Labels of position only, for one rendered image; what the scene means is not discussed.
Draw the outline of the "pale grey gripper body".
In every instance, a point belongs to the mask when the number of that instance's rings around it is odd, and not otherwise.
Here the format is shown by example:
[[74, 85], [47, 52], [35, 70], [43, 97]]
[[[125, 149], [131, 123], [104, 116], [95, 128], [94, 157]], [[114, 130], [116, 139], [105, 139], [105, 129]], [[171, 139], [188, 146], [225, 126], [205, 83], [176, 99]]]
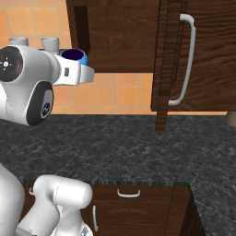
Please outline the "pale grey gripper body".
[[79, 83], [80, 84], [90, 83], [93, 80], [94, 80], [94, 69], [89, 66], [82, 65], [80, 69]]

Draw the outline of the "dark wood wall cabinet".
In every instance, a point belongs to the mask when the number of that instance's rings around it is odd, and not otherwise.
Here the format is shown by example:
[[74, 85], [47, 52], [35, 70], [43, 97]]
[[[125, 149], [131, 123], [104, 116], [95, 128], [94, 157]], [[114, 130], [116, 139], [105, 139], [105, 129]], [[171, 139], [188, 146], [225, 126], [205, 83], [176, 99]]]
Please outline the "dark wood wall cabinet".
[[153, 71], [159, 0], [65, 0], [71, 45], [97, 73]]

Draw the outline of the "dark wood open cabinet door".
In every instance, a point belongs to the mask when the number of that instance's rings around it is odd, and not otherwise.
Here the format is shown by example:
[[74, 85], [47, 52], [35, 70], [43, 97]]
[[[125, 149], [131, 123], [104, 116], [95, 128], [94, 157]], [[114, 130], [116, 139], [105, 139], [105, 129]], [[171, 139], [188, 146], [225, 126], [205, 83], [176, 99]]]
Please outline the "dark wood open cabinet door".
[[171, 87], [177, 73], [183, 37], [180, 15], [188, 0], [159, 0], [159, 16], [153, 70], [151, 111], [156, 112], [155, 130], [164, 132]]

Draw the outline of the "blue bowl with dark inside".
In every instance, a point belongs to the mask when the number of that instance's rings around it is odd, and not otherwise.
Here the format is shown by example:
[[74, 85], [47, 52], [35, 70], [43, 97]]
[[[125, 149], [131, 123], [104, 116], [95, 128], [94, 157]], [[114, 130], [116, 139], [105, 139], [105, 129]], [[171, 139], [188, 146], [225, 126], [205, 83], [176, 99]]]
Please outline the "blue bowl with dark inside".
[[87, 65], [89, 63], [88, 56], [85, 54], [84, 51], [78, 48], [64, 50], [61, 53], [61, 56], [65, 59], [79, 61], [82, 65]]

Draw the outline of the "dark wood closed cabinet door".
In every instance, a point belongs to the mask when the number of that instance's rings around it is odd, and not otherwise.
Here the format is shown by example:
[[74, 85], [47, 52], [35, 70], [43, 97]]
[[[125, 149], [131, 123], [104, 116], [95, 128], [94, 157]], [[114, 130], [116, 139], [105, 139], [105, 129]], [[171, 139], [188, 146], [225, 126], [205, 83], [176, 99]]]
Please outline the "dark wood closed cabinet door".
[[184, 98], [171, 111], [236, 111], [236, 0], [188, 0], [195, 54]]

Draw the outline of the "dark wood base cabinet front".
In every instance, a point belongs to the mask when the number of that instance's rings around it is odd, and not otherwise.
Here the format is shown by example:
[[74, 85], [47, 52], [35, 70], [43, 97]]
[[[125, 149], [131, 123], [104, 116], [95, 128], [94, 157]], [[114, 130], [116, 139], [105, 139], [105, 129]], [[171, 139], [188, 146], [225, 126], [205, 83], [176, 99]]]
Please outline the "dark wood base cabinet front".
[[[141, 194], [122, 198], [122, 194]], [[186, 186], [94, 185], [92, 201], [81, 211], [94, 236], [181, 236], [190, 200]], [[94, 230], [92, 207], [99, 230]]]

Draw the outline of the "pale grey glass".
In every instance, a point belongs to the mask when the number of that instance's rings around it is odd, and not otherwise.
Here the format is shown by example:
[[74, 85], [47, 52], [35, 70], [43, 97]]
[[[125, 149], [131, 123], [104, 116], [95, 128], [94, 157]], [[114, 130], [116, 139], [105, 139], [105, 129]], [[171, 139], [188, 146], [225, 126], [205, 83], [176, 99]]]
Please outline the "pale grey glass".
[[29, 45], [29, 40], [27, 37], [12, 37], [9, 39], [9, 44], [10, 45], [23, 45], [23, 46], [28, 46]]
[[43, 49], [48, 53], [59, 54], [59, 38], [43, 37], [41, 38]]

